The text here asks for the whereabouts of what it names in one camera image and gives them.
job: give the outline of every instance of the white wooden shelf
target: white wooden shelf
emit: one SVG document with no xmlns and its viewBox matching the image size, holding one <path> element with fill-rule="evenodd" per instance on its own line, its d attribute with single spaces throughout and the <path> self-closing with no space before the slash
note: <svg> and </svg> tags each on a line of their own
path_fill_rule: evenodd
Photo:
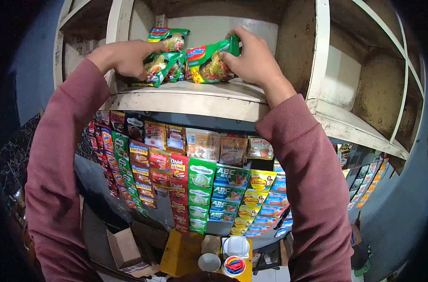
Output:
<svg viewBox="0 0 428 282">
<path fill-rule="evenodd" d="M 424 112 L 425 69 L 414 36 L 385 0 L 65 0 L 54 46 L 55 87 L 87 50 L 146 40 L 154 27 L 188 28 L 186 48 L 223 39 L 237 25 L 262 37 L 328 136 L 407 160 Z M 228 83 L 130 87 L 111 70 L 102 109 L 256 122 L 262 89 Z"/>
<path fill-rule="evenodd" d="M 215 116 L 256 122 L 269 106 L 259 87 L 235 78 L 230 82 L 164 83 L 160 87 L 132 87 L 112 95 L 102 110 L 144 110 Z"/>
</svg>

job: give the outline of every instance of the black marble surface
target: black marble surface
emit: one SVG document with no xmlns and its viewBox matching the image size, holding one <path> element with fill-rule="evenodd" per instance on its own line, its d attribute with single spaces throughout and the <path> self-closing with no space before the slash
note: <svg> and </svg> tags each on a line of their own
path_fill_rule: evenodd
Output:
<svg viewBox="0 0 428 282">
<path fill-rule="evenodd" d="M 81 157 L 85 157 L 90 161 L 98 162 L 98 158 L 92 148 L 92 144 L 90 143 L 87 127 L 82 131 L 82 137 L 78 143 L 78 147 L 76 148 L 76 154 Z"/>
<path fill-rule="evenodd" d="M 40 115 L 27 121 L 4 145 L 0 152 L 0 200 L 6 211 L 11 210 L 11 201 L 8 197 L 13 195 L 27 181 L 26 169 L 29 162 L 29 152 Z M 84 128 L 81 141 L 78 143 L 76 154 L 91 160 L 97 160 L 88 138 L 88 129 Z"/>
</svg>

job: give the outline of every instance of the maroon sleeve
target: maroon sleeve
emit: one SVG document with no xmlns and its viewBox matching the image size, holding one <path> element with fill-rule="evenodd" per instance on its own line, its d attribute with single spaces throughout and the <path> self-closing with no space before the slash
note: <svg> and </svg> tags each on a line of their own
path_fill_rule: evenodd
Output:
<svg viewBox="0 0 428 282">
<path fill-rule="evenodd" d="M 302 95 L 260 121 L 285 173 L 294 218 L 291 281 L 350 281 L 349 193 L 335 150 Z"/>
<path fill-rule="evenodd" d="M 101 281 L 89 265 L 79 227 L 74 162 L 83 128 L 109 94 L 98 67 L 85 59 L 56 89 L 34 135 L 26 219 L 47 281 Z"/>
</svg>

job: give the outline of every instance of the white bowl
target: white bowl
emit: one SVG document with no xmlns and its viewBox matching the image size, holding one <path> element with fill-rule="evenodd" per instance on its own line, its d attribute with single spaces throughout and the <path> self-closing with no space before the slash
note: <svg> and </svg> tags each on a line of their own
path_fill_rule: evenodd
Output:
<svg viewBox="0 0 428 282">
<path fill-rule="evenodd" d="M 202 271 L 216 272 L 220 268 L 220 259 L 215 254 L 203 254 L 198 258 L 198 268 Z"/>
</svg>

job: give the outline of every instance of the yellow stool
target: yellow stool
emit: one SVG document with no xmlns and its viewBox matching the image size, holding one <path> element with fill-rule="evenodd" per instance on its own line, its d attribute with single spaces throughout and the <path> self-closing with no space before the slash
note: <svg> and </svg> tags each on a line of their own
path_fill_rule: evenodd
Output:
<svg viewBox="0 0 428 282">
<path fill-rule="evenodd" d="M 179 233 L 173 228 L 162 255 L 161 271 L 174 277 L 201 272 L 198 268 L 198 258 L 201 256 L 201 241 L 204 238 L 205 235 L 199 233 Z M 234 277 L 241 282 L 251 282 L 252 242 L 250 239 L 247 239 L 247 241 L 250 244 L 250 250 L 248 252 L 249 258 L 245 259 L 245 271 Z M 220 258 L 223 263 L 222 248 L 220 249 Z M 222 269 L 219 268 L 216 272 L 221 274 Z"/>
</svg>

